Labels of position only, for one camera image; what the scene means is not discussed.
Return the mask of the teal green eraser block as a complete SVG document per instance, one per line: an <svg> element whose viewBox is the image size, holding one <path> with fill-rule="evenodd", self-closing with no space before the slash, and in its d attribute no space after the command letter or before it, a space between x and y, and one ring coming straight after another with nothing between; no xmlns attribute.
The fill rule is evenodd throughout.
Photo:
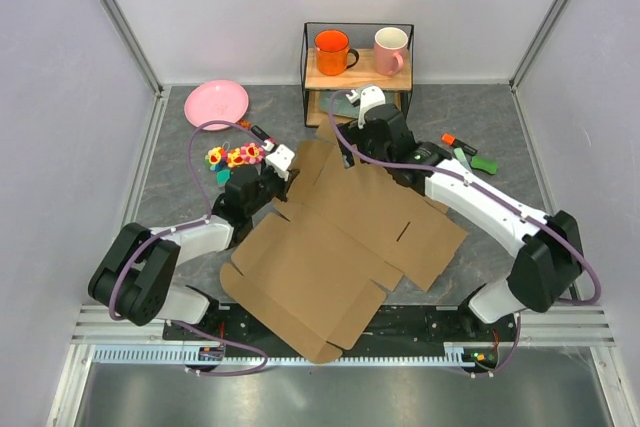
<svg viewBox="0 0 640 427"><path fill-rule="evenodd" d="M216 173L216 181L219 185L224 185L231 177L231 170L221 170Z"/></svg>

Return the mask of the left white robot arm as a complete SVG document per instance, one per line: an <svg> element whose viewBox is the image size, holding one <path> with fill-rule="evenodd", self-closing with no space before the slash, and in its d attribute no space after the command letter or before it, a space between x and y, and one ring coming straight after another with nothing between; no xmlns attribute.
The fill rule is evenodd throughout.
<svg viewBox="0 0 640 427"><path fill-rule="evenodd" d="M238 246L253 229L253 216L275 198L285 201L298 174L244 165L232 172L210 214L171 227L125 225L89 281L89 296L137 326L177 320L196 339L211 339L220 325L218 314L209 310L213 300L176 283L176 267Z"/></svg>

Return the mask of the small orange bow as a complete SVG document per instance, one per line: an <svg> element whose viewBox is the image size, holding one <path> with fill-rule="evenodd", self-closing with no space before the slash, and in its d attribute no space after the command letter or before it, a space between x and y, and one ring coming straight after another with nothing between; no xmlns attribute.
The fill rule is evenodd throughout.
<svg viewBox="0 0 640 427"><path fill-rule="evenodd" d="M242 128L247 129L247 130L250 130L250 129L251 129L251 127L252 127L252 124L251 124L250 122L248 122L248 121L244 120L244 119L239 120L239 121L237 122L237 124L238 124L239 126L241 126Z"/></svg>

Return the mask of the orange black highlighter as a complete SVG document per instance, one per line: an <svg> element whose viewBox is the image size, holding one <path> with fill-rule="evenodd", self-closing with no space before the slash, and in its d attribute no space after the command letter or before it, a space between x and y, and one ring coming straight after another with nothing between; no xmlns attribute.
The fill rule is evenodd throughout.
<svg viewBox="0 0 640 427"><path fill-rule="evenodd" d="M454 135L445 133L441 136L441 140L448 146L452 147L452 148L459 148L461 149L465 154L469 155L469 156L476 156L478 154L478 150L474 147L472 147L471 145L469 145L468 143L460 140L459 138L455 137Z"/></svg>

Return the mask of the pink round plate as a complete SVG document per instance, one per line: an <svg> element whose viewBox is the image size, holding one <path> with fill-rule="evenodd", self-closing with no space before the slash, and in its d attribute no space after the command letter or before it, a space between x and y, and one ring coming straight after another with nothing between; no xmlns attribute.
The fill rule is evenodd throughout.
<svg viewBox="0 0 640 427"><path fill-rule="evenodd" d="M213 80L194 89L184 104L184 115L194 127L213 120L236 123L249 107L247 91L230 80Z"/></svg>

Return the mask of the pink ceramic mug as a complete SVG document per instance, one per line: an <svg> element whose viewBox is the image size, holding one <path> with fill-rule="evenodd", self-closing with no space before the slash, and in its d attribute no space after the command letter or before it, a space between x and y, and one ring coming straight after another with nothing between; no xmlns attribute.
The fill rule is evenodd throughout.
<svg viewBox="0 0 640 427"><path fill-rule="evenodd" d="M408 52L408 35L397 27L384 27L374 36L374 60L378 74L394 76L403 68Z"/></svg>

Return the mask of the brown cardboard box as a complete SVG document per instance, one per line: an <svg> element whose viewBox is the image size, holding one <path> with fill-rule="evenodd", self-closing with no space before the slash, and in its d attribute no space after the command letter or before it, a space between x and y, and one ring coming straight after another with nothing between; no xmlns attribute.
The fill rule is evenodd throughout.
<svg viewBox="0 0 640 427"><path fill-rule="evenodd" d="M224 292L245 309L292 313L371 302L379 308L402 278L428 290L464 241L445 206L394 182L381 167L344 167L328 122L300 144L300 170L220 271ZM343 354L300 354L316 364Z"/></svg>

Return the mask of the light green highlighter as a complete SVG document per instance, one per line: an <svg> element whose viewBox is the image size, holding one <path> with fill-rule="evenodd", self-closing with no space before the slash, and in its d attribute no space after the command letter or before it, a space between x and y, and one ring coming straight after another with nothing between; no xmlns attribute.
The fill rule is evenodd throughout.
<svg viewBox="0 0 640 427"><path fill-rule="evenodd" d="M467 155L462 148L454 148L453 155L467 171L472 171Z"/></svg>

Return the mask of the pink petal flower plush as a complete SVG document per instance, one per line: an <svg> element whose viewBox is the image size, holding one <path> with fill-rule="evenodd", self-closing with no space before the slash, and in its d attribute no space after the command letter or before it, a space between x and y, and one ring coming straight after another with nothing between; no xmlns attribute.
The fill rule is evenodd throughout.
<svg viewBox="0 0 640 427"><path fill-rule="evenodd" d="M262 162L264 155L264 148L254 142L246 143L240 148L240 158L245 164L259 164Z"/></svg>

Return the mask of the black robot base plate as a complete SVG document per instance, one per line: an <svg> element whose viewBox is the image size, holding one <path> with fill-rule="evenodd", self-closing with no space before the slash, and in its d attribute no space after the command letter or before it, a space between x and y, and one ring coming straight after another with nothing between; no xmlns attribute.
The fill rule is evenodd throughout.
<svg viewBox="0 0 640 427"><path fill-rule="evenodd" d="M195 328L227 341L259 347L271 355L318 353L324 347L348 354L357 351L446 342L479 342L490 346L511 342L516 321L509 315L493 324L474 320L457 307L382 305L371 302L346 309L333 306L292 313L275 305L245 309L237 303L215 304Z"/></svg>

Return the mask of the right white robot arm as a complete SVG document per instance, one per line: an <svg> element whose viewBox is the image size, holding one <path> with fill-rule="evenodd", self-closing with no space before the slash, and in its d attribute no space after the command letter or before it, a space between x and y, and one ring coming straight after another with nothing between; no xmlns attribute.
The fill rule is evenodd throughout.
<svg viewBox="0 0 640 427"><path fill-rule="evenodd" d="M391 104L349 123L331 125L347 167L356 159L387 170L400 185L440 202L488 233L514 259L510 273L467 300L458 328L477 341L501 318L546 312L583 273L585 259L574 217L532 209L478 178L445 149L418 142Z"/></svg>

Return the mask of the pink black highlighter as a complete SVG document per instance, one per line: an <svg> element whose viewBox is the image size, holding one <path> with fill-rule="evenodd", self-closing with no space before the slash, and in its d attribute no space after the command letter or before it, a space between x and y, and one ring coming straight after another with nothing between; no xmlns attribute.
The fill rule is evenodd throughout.
<svg viewBox="0 0 640 427"><path fill-rule="evenodd" d="M265 150L271 151L276 145L275 140L258 125L253 125L251 132L260 140Z"/></svg>

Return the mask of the middle orange flower plush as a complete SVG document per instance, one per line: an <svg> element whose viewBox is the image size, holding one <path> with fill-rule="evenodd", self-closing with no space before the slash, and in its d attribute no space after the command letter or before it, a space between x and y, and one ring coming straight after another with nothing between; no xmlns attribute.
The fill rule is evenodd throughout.
<svg viewBox="0 0 640 427"><path fill-rule="evenodd" d="M234 169L236 167L239 167L239 166L247 164L247 162L245 161L245 159L243 157L243 154L242 154L240 148L236 148L236 149L230 150L227 153L226 163L227 163L227 167L229 169Z"/></svg>

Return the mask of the teal divided tray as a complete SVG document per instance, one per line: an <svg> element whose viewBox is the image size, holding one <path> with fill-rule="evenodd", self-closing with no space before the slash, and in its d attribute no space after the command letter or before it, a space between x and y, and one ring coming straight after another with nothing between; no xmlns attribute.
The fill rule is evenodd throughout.
<svg viewBox="0 0 640 427"><path fill-rule="evenodd" d="M344 95L338 95L334 104L331 104L331 97L333 93L331 91L321 91L318 97L319 108L328 112L330 107L333 107L333 113L335 116L346 117L354 119L358 117L359 108L352 105Z"/></svg>

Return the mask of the left rainbow flower plush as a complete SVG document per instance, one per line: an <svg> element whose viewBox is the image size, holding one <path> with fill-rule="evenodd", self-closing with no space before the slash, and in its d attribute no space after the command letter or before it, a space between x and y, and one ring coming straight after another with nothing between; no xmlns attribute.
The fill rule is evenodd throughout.
<svg viewBox="0 0 640 427"><path fill-rule="evenodd" d="M223 147L214 147L207 151L205 162L210 171L218 172L228 166L228 152Z"/></svg>

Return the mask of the orange enamel mug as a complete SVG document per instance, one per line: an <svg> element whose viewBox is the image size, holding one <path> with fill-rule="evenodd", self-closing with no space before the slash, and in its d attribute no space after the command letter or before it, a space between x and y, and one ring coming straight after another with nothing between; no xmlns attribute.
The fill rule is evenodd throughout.
<svg viewBox="0 0 640 427"><path fill-rule="evenodd" d="M318 33L314 45L316 66L323 75L340 75L359 62L359 52L350 47L349 37L340 30L330 29Z"/></svg>

